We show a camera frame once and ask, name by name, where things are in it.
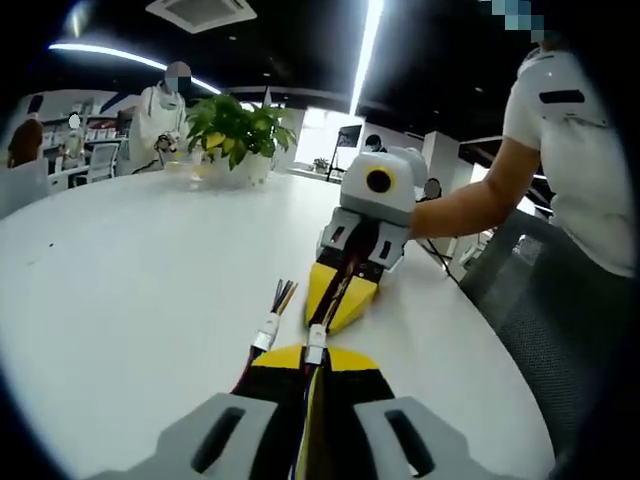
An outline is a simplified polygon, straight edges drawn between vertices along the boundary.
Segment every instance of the green plant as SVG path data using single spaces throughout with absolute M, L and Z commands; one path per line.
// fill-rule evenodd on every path
M 213 95 L 200 99 L 189 111 L 191 124 L 189 152 L 200 145 L 207 154 L 222 149 L 222 157 L 229 157 L 229 168 L 239 165 L 248 152 L 272 158 L 276 148 L 285 151 L 296 136 L 293 130 L 280 125 L 289 115 L 282 108 L 255 107 L 245 110 L 230 95 Z
M 327 160 L 326 158 L 316 158 L 313 161 L 313 165 L 314 167 L 321 170 L 326 170 L 327 168 L 329 168 L 329 160 Z

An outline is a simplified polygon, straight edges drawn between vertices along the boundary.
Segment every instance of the black ceiling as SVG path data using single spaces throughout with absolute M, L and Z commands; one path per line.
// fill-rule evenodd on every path
M 148 3 L 93 2 L 79 38 L 62 26 L 63 16 L 56 38 L 162 63 L 183 60 L 196 77 L 221 89 L 268 83 L 327 91 L 339 97 L 290 103 L 348 110 L 367 0 L 249 0 L 256 20 L 196 35 L 146 12 Z M 476 0 L 386 0 L 359 114 L 400 131 L 437 129 L 458 140 L 499 134 L 509 88 L 531 43 L 528 32 L 505 31 L 504 19 L 492 16 L 490 8 L 490 2 Z M 130 61 L 47 51 L 43 45 L 21 93 L 139 93 L 160 75 Z M 190 93 L 202 95 L 195 87 Z

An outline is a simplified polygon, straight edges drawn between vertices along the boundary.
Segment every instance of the white round table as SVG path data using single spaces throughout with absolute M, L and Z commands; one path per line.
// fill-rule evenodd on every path
M 274 348 L 304 343 L 302 309 L 340 187 L 273 175 L 190 191 L 165 172 L 76 188 L 0 222 L 0 351 L 33 431 L 72 478 L 128 469 L 159 433 L 235 385 L 279 278 L 300 282 Z M 485 468 L 543 478 L 537 404 L 493 330 L 415 242 L 366 315 L 329 343 L 380 366 Z

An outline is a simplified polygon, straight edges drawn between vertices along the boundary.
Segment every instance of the office chair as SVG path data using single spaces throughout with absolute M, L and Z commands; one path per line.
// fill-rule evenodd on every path
M 115 160 L 118 154 L 119 143 L 101 143 L 93 148 L 89 160 L 89 171 L 85 175 L 77 175 L 78 179 L 86 180 L 86 183 L 99 182 L 115 177 Z
M 0 219 L 49 195 L 47 159 L 0 170 Z
M 556 456 L 573 442 L 622 337 L 630 284 L 560 228 L 519 211 L 460 284 L 529 384 Z

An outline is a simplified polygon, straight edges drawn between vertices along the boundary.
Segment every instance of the white flower pot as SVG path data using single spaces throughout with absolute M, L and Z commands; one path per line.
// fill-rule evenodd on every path
M 271 170 L 271 159 L 248 153 L 233 170 L 229 168 L 229 157 L 222 158 L 222 151 L 214 153 L 211 181 L 225 188 L 248 188 L 262 185 Z

